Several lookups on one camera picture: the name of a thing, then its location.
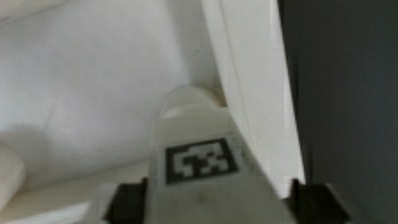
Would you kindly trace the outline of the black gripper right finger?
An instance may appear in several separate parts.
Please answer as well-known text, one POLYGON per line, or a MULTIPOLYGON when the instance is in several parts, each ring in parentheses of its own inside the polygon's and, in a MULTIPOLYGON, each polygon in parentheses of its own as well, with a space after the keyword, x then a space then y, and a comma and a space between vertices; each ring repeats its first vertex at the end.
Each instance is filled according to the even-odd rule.
POLYGON ((327 183, 304 184, 291 180, 289 195, 282 199, 297 224, 348 224, 350 211, 327 183))

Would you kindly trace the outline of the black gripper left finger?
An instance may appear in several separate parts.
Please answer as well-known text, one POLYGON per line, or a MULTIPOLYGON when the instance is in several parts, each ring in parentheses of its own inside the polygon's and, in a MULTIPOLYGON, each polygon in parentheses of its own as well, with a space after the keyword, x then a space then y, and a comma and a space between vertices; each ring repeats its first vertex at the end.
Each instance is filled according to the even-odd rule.
POLYGON ((144 224, 147 179, 117 186, 103 219, 108 224, 144 224))

